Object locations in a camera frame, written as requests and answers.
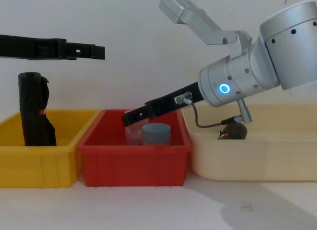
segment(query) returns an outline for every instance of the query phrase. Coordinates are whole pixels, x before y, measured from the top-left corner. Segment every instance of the white table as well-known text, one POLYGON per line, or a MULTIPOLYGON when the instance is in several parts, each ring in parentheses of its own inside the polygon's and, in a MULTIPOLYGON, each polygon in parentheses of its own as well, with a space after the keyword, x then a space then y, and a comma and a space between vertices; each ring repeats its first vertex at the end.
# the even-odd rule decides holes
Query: white table
POLYGON ((0 189, 1 230, 317 230, 317 184, 0 189))

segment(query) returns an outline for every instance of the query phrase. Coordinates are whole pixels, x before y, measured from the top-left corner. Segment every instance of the small black object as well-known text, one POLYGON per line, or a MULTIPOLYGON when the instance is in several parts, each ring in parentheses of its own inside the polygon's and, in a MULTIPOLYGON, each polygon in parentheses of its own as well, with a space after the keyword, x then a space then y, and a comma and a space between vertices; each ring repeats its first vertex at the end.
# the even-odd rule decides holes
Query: small black object
POLYGON ((247 135, 247 127, 241 123, 232 123, 224 127, 218 139, 246 139, 247 135))
POLYGON ((49 99, 48 80, 40 73, 21 73, 20 112, 26 146, 56 146, 55 128, 45 114, 49 99))
POLYGON ((38 39, 0 35, 0 57, 34 60, 92 58, 105 59, 105 47, 67 43, 65 39, 38 39))
POLYGON ((145 103, 145 106, 143 107, 125 113, 122 116, 122 122, 124 126, 132 125, 147 118, 153 119, 155 117, 167 114, 171 111, 175 111, 187 106, 187 104, 185 103, 176 104, 174 100, 175 97, 182 95, 186 92, 190 92, 192 94, 191 101, 193 103, 204 99, 199 91, 198 83, 193 83, 168 95, 148 101, 145 103))

